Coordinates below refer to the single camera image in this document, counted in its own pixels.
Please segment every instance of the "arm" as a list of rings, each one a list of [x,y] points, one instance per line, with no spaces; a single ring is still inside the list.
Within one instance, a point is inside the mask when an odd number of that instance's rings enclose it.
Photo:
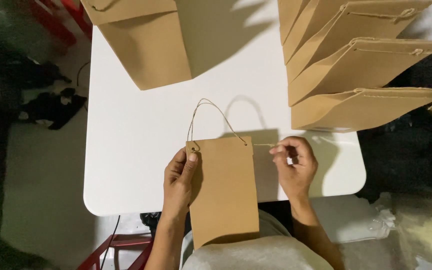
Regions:
[[[329,240],[309,201],[309,187],[318,169],[318,162],[308,141],[302,137],[287,137],[270,150],[278,170],[278,180],[291,204],[294,234],[334,270],[344,270],[338,247]]]
[[[189,211],[191,179],[198,164],[196,154],[186,160],[186,148],[177,152],[164,171],[163,212],[154,236],[153,249],[144,270],[177,270],[180,266],[184,220]]]

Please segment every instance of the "folded paper bag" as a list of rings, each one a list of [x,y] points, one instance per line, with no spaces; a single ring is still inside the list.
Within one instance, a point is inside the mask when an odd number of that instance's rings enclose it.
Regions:
[[[429,40],[356,38],[296,77],[288,86],[288,104],[314,95],[383,87],[430,54]]]
[[[174,0],[82,0],[141,90],[192,79]]]
[[[281,45],[284,45],[296,19],[308,3],[309,0],[281,0],[278,2]]]
[[[431,102],[430,88],[358,88],[314,95],[291,107],[291,128],[358,131],[387,124]]]
[[[317,61],[327,58],[352,39],[395,39],[432,0],[348,2],[286,65],[288,83]]]
[[[283,44],[284,64],[338,12],[341,5],[354,0],[310,0],[301,11]]]
[[[259,237],[251,137],[186,142],[186,153],[199,155],[191,181],[194,248]]]

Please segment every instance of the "fingernail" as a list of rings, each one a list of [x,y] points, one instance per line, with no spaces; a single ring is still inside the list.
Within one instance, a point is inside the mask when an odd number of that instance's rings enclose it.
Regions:
[[[195,162],[197,158],[198,158],[198,156],[195,153],[191,153],[189,155],[189,161],[190,162]]]

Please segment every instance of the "person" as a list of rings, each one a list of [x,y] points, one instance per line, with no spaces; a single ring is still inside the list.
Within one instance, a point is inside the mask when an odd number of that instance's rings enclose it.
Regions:
[[[309,187],[318,162],[308,141],[302,137],[287,137],[269,153],[277,167],[279,184],[291,204],[294,238],[279,221],[260,210],[260,238],[210,244],[194,252],[190,248],[189,257],[181,256],[185,249],[182,247],[183,231],[189,212],[191,179],[198,165],[198,156],[191,153],[186,158],[183,148],[165,169],[163,211],[144,269],[344,270],[341,253],[329,240],[309,200]],[[288,158],[292,159],[292,164],[288,164]]]

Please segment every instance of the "person's left hand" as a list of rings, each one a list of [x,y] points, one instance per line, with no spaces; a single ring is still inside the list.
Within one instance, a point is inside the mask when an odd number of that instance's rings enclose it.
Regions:
[[[179,150],[164,170],[163,212],[166,218],[185,218],[191,199],[191,179],[198,166],[195,153],[186,159],[186,148]]]

